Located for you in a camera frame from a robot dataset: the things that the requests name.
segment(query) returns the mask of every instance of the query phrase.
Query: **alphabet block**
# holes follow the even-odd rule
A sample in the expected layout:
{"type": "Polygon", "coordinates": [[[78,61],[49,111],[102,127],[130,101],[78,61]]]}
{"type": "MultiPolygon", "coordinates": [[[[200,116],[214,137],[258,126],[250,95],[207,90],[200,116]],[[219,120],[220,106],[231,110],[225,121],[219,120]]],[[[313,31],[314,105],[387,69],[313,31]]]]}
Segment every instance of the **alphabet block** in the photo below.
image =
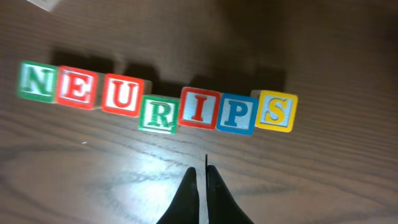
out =
{"type": "Polygon", "coordinates": [[[259,101],[248,96],[225,93],[221,98],[217,130],[252,135],[259,101]]]}
{"type": "Polygon", "coordinates": [[[97,91],[96,91],[96,96],[95,96],[95,102],[94,102],[94,110],[98,110],[102,108],[102,101],[103,101],[103,95],[104,95],[104,87],[105,87],[105,77],[106,74],[96,72],[97,74],[97,91]]]}
{"type": "Polygon", "coordinates": [[[54,103],[58,69],[56,66],[22,62],[18,95],[28,100],[54,103]]]}
{"type": "Polygon", "coordinates": [[[61,66],[55,101],[61,105],[93,110],[98,75],[95,72],[61,66]]]}
{"type": "Polygon", "coordinates": [[[220,109],[221,93],[184,87],[181,92],[181,107],[178,124],[188,127],[215,129],[220,109]]]}
{"type": "Polygon", "coordinates": [[[256,127],[291,132],[298,100],[296,95],[262,90],[259,97],[256,127]]]}
{"type": "Polygon", "coordinates": [[[142,96],[148,85],[140,78],[106,74],[102,110],[108,113],[138,117],[142,96]]]}
{"type": "Polygon", "coordinates": [[[61,0],[28,0],[28,1],[50,12],[61,0]]]}
{"type": "Polygon", "coordinates": [[[157,133],[175,134],[179,100],[164,96],[147,95],[142,98],[138,129],[157,133]]]}

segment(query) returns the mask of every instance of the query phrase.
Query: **green block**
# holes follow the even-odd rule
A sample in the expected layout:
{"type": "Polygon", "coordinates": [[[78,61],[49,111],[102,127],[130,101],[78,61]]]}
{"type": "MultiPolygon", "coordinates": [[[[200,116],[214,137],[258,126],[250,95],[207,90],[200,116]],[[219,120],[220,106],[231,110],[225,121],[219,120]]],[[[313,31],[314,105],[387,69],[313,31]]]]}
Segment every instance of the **green block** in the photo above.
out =
{"type": "Polygon", "coordinates": [[[22,62],[17,94],[19,97],[54,103],[58,68],[35,62],[22,62]]]}
{"type": "Polygon", "coordinates": [[[180,101],[161,96],[144,96],[138,129],[164,134],[175,134],[180,101]]]}

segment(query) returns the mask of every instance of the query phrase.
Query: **wood grain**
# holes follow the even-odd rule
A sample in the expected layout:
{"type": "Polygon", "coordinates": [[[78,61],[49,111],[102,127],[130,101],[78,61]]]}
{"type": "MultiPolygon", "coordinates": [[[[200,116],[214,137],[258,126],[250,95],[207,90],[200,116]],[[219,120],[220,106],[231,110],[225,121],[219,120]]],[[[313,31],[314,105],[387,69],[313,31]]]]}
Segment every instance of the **wood grain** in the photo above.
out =
{"type": "Polygon", "coordinates": [[[0,1],[0,223],[155,223],[190,166],[207,223],[205,154],[255,223],[397,223],[397,10],[387,0],[63,0],[48,13],[0,1]],[[170,136],[18,99],[21,60],[52,63],[59,51],[93,70],[92,56],[121,74],[149,65],[155,73],[127,75],[158,93],[282,87],[298,95],[294,130],[170,136]]]}

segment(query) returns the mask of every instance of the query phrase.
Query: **white paper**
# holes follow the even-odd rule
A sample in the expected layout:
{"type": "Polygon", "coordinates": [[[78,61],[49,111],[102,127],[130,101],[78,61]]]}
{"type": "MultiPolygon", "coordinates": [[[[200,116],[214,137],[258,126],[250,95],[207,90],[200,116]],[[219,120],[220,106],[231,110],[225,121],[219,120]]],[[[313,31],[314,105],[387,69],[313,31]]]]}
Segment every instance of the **white paper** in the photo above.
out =
{"type": "Polygon", "coordinates": [[[46,11],[51,11],[61,0],[28,0],[46,11]]]}

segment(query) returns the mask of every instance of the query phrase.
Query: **letter s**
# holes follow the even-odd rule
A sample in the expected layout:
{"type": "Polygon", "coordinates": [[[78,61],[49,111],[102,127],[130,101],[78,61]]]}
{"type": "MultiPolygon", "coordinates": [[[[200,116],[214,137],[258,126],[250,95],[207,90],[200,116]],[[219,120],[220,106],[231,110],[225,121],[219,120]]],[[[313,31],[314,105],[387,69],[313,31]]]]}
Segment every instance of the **letter s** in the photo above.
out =
{"type": "Polygon", "coordinates": [[[285,113],[283,111],[283,109],[286,109],[287,107],[287,100],[281,100],[281,99],[272,99],[269,101],[268,104],[268,109],[269,111],[267,111],[266,113],[266,122],[268,123],[273,123],[273,124],[279,124],[281,122],[283,122],[283,120],[285,119],[285,113]],[[283,108],[279,108],[276,106],[277,103],[281,103],[283,108]],[[272,119],[271,118],[271,113],[273,112],[277,115],[276,119],[272,119]]]}

